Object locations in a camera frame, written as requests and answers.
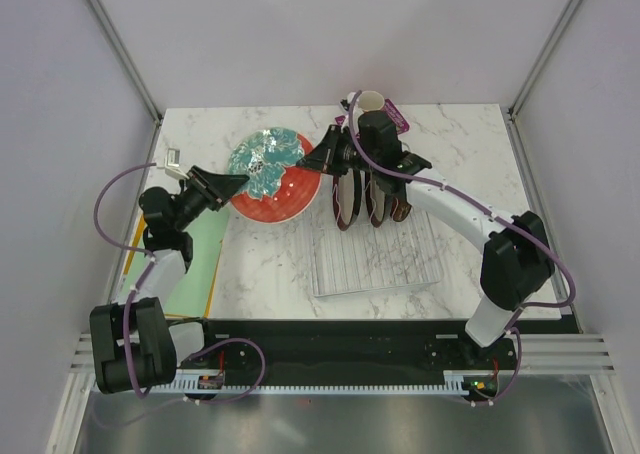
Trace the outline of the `dark red rimmed plate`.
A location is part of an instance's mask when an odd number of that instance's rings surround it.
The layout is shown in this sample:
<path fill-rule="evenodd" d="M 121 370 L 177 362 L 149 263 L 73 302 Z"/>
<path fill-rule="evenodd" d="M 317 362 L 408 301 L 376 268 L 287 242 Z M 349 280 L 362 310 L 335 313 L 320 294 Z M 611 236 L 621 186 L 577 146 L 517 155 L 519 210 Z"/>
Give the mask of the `dark red rimmed plate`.
<path fill-rule="evenodd" d="M 348 230 L 357 220 L 362 198 L 361 174 L 349 170 L 344 176 L 334 176 L 332 182 L 332 208 L 340 231 Z"/>

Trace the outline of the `red teal floral plate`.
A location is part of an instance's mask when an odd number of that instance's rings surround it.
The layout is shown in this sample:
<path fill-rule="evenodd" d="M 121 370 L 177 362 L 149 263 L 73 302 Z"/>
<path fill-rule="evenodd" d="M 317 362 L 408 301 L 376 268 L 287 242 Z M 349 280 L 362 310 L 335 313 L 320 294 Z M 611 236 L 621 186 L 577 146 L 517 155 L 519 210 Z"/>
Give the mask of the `red teal floral plate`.
<path fill-rule="evenodd" d="M 230 174 L 249 177 L 231 204 L 243 217 L 263 224 L 294 219 L 308 208 L 321 185 L 321 175 L 297 166 L 313 146 L 302 134 L 284 127 L 258 130 L 232 151 Z"/>

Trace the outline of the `small red floral plate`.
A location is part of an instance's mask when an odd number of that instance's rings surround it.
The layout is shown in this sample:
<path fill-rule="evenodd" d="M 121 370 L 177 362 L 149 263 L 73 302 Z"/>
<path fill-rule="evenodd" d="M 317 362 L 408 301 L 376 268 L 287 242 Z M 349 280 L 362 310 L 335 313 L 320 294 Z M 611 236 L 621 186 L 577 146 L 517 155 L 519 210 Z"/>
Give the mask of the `small red floral plate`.
<path fill-rule="evenodd" d="M 403 200 L 394 198 L 391 205 L 390 218 L 396 222 L 403 222 L 410 214 L 412 206 Z"/>

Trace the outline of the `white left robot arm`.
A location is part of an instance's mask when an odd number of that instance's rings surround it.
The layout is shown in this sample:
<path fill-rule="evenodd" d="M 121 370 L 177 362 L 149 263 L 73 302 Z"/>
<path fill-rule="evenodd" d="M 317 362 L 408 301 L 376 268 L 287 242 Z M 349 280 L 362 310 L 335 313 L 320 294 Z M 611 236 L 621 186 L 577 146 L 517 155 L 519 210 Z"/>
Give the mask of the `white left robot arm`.
<path fill-rule="evenodd" d="M 104 394 L 132 391 L 144 398 L 151 388 L 174 380 L 178 356 L 162 304 L 192 264 L 193 239 L 187 227 L 204 211 L 220 210 L 250 180 L 246 174 L 215 174 L 198 166 L 174 175 L 179 193 L 152 187 L 139 196 L 146 223 L 142 247 L 119 243 L 100 226 L 105 191 L 94 205 L 94 225 L 103 239 L 146 260 L 124 302 L 97 306 L 90 313 L 96 382 Z"/>

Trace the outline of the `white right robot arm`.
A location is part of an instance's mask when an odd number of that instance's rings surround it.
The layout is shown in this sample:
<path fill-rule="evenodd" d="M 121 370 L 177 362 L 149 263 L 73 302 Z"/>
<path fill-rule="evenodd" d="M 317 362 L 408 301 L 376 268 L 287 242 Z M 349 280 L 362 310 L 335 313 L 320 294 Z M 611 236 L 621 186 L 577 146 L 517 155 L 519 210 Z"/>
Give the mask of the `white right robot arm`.
<path fill-rule="evenodd" d="M 435 216 L 479 251 L 483 296 L 466 323 L 468 336 L 457 345 L 469 367 L 493 357 L 493 343 L 555 272 L 538 215 L 497 210 L 453 186 L 428 160 L 403 147 L 394 122 L 382 111 L 362 114 L 345 127 L 329 126 L 297 165 L 331 176 L 363 171 L 385 194 Z"/>

